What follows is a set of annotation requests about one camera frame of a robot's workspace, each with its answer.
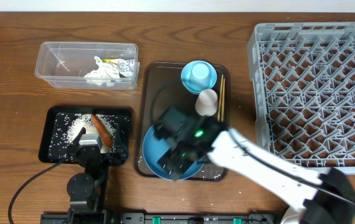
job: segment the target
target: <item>clear plastic container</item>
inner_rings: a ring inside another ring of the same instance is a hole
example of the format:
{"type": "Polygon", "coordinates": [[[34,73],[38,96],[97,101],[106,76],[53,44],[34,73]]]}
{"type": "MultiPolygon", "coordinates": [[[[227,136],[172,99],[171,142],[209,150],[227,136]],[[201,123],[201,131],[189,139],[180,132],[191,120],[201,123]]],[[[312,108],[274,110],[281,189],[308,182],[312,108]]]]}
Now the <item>clear plastic container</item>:
{"type": "Polygon", "coordinates": [[[54,88],[133,90],[138,83],[138,47],[135,44],[93,42],[44,42],[40,46],[35,75],[54,88]],[[121,78],[87,78],[98,69],[94,57],[134,60],[133,75],[121,78]]]}

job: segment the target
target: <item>brown object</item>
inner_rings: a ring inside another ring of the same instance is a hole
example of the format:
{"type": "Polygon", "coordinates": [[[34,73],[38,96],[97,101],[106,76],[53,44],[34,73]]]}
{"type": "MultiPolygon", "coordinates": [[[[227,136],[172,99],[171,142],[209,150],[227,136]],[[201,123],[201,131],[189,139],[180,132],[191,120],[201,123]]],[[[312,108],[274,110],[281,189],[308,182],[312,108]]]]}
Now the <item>brown object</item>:
{"type": "Polygon", "coordinates": [[[222,80],[222,106],[220,106],[221,116],[220,116],[220,121],[223,122],[224,117],[225,117],[225,78],[222,80]]]}
{"type": "MultiPolygon", "coordinates": [[[[50,107],[66,103],[112,105],[132,111],[130,158],[126,164],[109,172],[106,190],[106,205],[117,211],[285,212],[284,201],[235,172],[229,172],[219,183],[145,178],[134,170],[132,155],[135,144],[139,144],[136,136],[141,122],[138,114],[144,71],[151,62],[159,60],[202,59],[226,66],[232,79],[230,123],[248,140],[256,141],[255,98],[247,66],[247,41],[260,22],[298,21],[349,22],[355,21],[355,14],[0,12],[0,224],[7,223],[7,208],[17,189],[50,166],[39,162],[37,157],[46,113],[50,107]],[[39,46],[45,41],[136,43],[140,52],[137,89],[52,88],[33,72],[39,46]]],[[[14,204],[14,222],[38,223],[44,212],[67,212],[70,207],[70,197],[65,191],[67,182],[82,171],[78,165],[61,165],[32,181],[14,204]]],[[[349,179],[355,188],[355,176],[349,179]]]]}
{"type": "Polygon", "coordinates": [[[90,118],[92,119],[92,122],[95,125],[103,144],[107,147],[113,147],[113,140],[108,134],[108,131],[106,127],[104,127],[103,123],[94,114],[92,114],[90,118]]]}
{"type": "Polygon", "coordinates": [[[220,121],[220,107],[222,106],[222,90],[223,90],[223,75],[222,78],[220,79],[220,91],[219,91],[219,105],[217,107],[217,120],[220,121]]]}

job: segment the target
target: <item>chopsticks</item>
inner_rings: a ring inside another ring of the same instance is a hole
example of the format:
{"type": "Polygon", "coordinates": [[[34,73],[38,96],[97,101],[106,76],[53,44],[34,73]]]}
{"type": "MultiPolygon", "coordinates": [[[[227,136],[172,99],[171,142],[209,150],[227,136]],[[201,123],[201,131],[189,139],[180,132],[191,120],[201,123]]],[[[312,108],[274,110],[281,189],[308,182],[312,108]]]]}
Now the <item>chopsticks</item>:
{"type": "Polygon", "coordinates": [[[217,120],[223,121],[225,115],[225,78],[222,75],[220,79],[219,106],[217,112],[217,120]]]}

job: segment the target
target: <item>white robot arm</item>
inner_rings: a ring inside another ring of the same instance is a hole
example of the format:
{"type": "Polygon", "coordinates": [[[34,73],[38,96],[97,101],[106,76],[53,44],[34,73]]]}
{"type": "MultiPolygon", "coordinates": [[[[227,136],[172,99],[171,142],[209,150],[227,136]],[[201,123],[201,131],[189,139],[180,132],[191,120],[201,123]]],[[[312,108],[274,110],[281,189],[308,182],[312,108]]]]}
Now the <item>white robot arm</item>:
{"type": "MultiPolygon", "coordinates": [[[[305,169],[304,167],[280,159],[248,141],[235,129],[229,131],[240,145],[246,147],[253,155],[268,161],[292,175],[301,177],[317,185],[322,184],[323,181],[318,178],[319,173],[317,171],[305,169]]],[[[228,131],[221,132],[212,144],[212,147],[214,150],[207,154],[212,163],[242,174],[279,196],[290,206],[287,217],[283,218],[282,224],[299,223],[301,214],[306,210],[303,202],[305,199],[313,199],[317,192],[316,189],[276,172],[249,155],[246,155],[241,147],[236,145],[233,139],[231,139],[228,131]]]]}
{"type": "Polygon", "coordinates": [[[212,163],[248,177],[284,200],[290,206],[284,224],[352,223],[355,190],[337,169],[321,174],[297,166],[255,145],[215,118],[196,120],[173,107],[159,117],[154,128],[154,136],[171,145],[158,164],[172,179],[178,179],[206,156],[212,163]]]}

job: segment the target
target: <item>white wall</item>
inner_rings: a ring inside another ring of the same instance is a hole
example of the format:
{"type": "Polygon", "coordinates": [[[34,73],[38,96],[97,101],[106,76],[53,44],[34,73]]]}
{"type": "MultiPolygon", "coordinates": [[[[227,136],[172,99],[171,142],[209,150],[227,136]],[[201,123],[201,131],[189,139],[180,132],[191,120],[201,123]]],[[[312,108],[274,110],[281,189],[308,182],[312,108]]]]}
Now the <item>white wall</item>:
{"type": "Polygon", "coordinates": [[[0,0],[0,11],[355,12],[355,0],[0,0]]]}

